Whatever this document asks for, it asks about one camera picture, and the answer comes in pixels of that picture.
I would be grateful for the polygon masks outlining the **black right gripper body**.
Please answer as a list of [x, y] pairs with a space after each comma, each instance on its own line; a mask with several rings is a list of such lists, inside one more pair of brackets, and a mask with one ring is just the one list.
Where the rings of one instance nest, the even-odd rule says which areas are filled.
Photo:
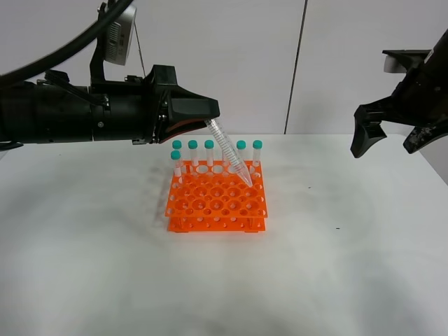
[[403, 123], [433, 126], [447, 119], [447, 49], [384, 50], [406, 69], [391, 99]]

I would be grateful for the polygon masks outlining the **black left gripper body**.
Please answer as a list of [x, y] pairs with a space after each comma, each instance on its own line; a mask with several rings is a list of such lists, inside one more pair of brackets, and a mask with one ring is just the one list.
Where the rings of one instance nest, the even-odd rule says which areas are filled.
[[103, 102], [90, 107], [91, 140], [161, 144], [179, 135], [170, 116], [177, 85], [173, 66], [156, 64], [144, 78], [113, 81], [105, 79], [102, 64], [91, 64], [89, 93]]

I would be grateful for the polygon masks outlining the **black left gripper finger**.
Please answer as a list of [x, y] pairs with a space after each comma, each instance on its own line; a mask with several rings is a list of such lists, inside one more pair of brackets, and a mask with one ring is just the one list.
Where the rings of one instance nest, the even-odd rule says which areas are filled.
[[163, 144], [178, 135], [200, 130], [205, 127], [207, 127], [207, 125], [203, 120], [181, 122], [175, 125], [164, 125], [159, 133], [159, 143]]
[[163, 115], [166, 128], [192, 127], [206, 120], [220, 116], [216, 99], [195, 94], [178, 85], [168, 85], [162, 89], [162, 101], [167, 105]]

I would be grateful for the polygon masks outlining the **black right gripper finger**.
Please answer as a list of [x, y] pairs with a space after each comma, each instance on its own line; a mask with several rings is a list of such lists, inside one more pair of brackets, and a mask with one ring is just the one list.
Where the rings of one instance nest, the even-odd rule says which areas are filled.
[[381, 123], [387, 120], [391, 98], [361, 104], [354, 113], [355, 129], [350, 147], [355, 158], [362, 157], [374, 144], [385, 139]]
[[403, 142], [403, 147], [408, 153], [418, 152], [428, 144], [447, 136], [447, 122], [409, 124], [409, 126], [414, 128]]

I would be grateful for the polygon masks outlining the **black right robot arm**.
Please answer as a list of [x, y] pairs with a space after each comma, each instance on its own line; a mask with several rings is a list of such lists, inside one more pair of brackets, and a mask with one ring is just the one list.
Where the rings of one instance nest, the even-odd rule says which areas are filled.
[[383, 121], [409, 125], [409, 154], [447, 136], [447, 33], [430, 50], [383, 50], [384, 70], [405, 77], [388, 97], [361, 104], [354, 113], [351, 153], [362, 157], [386, 138]]

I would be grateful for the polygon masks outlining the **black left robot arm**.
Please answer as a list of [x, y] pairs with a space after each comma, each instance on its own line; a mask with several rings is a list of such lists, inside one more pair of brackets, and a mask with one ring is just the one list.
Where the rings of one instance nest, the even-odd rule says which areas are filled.
[[1, 150], [88, 141], [162, 144], [220, 115], [217, 100], [179, 86], [172, 66], [155, 65], [145, 78], [96, 78], [89, 87], [67, 80], [50, 71], [40, 83], [1, 91]]

